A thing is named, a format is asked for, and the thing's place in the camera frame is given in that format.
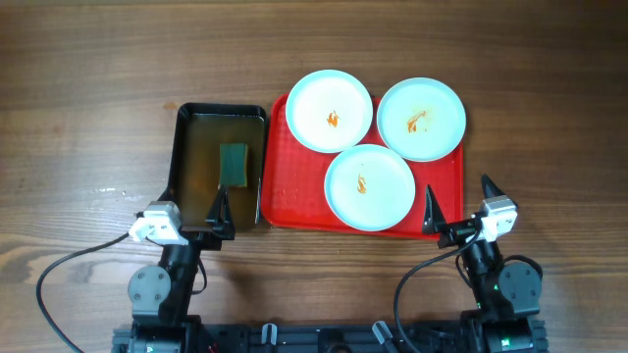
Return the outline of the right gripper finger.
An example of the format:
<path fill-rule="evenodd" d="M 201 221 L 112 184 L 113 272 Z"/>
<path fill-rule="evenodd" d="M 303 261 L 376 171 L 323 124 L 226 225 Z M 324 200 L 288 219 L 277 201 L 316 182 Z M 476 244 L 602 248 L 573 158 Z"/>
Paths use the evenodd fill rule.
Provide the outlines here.
<path fill-rule="evenodd" d="M 493 182 L 493 180 L 487 174 L 483 174 L 481 176 L 481 183 L 485 199 L 505 195 L 505 193 Z"/>
<path fill-rule="evenodd" d="M 422 232 L 442 232 L 446 225 L 446 220 L 430 184 L 426 185 L 425 201 L 425 215 L 423 220 Z"/>

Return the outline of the green yellow sponge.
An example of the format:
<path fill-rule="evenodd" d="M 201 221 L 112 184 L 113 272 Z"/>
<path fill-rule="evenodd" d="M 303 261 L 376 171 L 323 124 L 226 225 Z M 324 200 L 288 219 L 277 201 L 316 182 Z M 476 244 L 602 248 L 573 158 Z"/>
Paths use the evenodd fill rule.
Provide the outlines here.
<path fill-rule="evenodd" d="M 247 187 L 248 146 L 244 143 L 220 145 L 219 184 L 229 187 Z"/>

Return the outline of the white plate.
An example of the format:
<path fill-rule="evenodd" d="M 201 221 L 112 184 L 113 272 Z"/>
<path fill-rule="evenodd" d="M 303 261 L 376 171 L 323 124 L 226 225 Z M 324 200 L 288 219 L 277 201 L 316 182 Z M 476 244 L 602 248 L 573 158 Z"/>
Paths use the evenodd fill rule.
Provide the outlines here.
<path fill-rule="evenodd" d="M 374 116 L 371 96 L 356 77 L 338 70 L 313 72 L 288 94 L 286 121 L 293 137 L 319 153 L 339 153 L 360 142 Z"/>
<path fill-rule="evenodd" d="M 458 95 L 428 77 L 395 84 L 377 110 L 377 129 L 385 145 L 412 162 L 432 162 L 448 155 L 460 144 L 466 125 Z"/>
<path fill-rule="evenodd" d="M 396 226 L 409 214 L 416 182 L 408 164 L 391 149 L 361 144 L 339 153 L 329 165 L 324 195 L 345 225 L 375 232 Z"/>

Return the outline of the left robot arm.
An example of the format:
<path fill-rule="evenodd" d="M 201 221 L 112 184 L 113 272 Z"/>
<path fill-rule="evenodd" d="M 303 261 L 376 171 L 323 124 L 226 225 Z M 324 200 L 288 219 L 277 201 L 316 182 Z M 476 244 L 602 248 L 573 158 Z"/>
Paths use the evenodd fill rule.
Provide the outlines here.
<path fill-rule="evenodd" d="M 235 238 L 228 188 L 221 184 L 206 227 L 182 228 L 173 201 L 153 201 L 137 217 L 130 234 L 162 247 L 157 265 L 137 270 L 128 285 L 132 323 L 114 332 L 112 350 L 122 353 L 215 352 L 217 344 L 198 316 L 188 312 L 204 249 L 219 250 Z"/>

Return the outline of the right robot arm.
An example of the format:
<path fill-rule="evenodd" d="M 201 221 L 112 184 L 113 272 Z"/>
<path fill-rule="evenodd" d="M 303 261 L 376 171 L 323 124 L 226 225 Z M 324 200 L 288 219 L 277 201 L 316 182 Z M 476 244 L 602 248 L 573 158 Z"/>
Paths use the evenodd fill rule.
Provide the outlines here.
<path fill-rule="evenodd" d="M 523 255 L 504 257 L 497 239 L 512 231 L 518 205 L 486 175 L 484 200 L 469 219 L 449 223 L 431 186 L 426 187 L 425 233 L 440 236 L 438 246 L 454 246 L 456 267 L 466 276 L 477 308 L 461 314 L 454 335 L 460 352 L 547 352 L 540 313 L 543 270 Z"/>

